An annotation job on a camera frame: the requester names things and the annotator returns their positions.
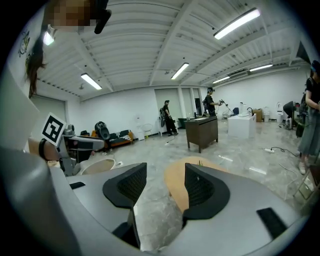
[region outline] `black shirt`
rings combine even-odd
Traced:
[[[317,104],[320,104],[320,84],[316,83],[312,78],[308,78],[306,81],[306,90],[311,92],[311,100]]]
[[[208,107],[208,111],[209,111],[210,116],[213,115],[215,113],[215,111],[216,111],[216,108],[215,108],[214,105],[210,105],[210,103],[213,103],[214,100],[212,99],[212,97],[209,94],[207,94],[205,96],[204,100],[205,100],[206,105]]]
[[[165,117],[167,118],[167,117],[168,117],[168,114],[167,114],[166,110],[168,110],[168,113],[170,114],[168,105],[164,105],[164,106],[163,106],[163,111],[164,111],[164,113],[165,113]]]

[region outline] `wooden desk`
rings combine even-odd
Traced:
[[[201,149],[206,148],[213,141],[218,142],[218,120],[216,116],[198,119],[185,121],[184,124],[188,149],[190,149],[190,143],[193,143],[199,146],[199,153],[201,153]]]
[[[169,190],[170,195],[175,200],[182,213],[189,208],[189,197],[185,187],[185,164],[189,163],[198,165],[199,161],[205,167],[227,172],[226,169],[221,168],[219,165],[198,156],[182,158],[170,164],[164,171],[164,182]]]

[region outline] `headset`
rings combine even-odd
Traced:
[[[111,17],[111,10],[107,10],[109,0],[95,0],[95,9],[97,14],[95,34],[100,34]]]
[[[206,89],[206,92],[207,92],[207,93],[212,93],[212,92],[215,92],[215,89],[213,89],[212,87],[208,87],[208,88]]]

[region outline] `black cap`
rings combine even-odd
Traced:
[[[316,60],[312,62],[311,69],[313,72],[316,72],[320,76],[320,63]]]

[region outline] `power strip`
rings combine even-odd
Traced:
[[[269,148],[265,148],[264,150],[267,151],[267,152],[269,152],[269,153],[274,153],[274,152],[275,152],[274,150],[271,150],[271,149],[269,149]]]

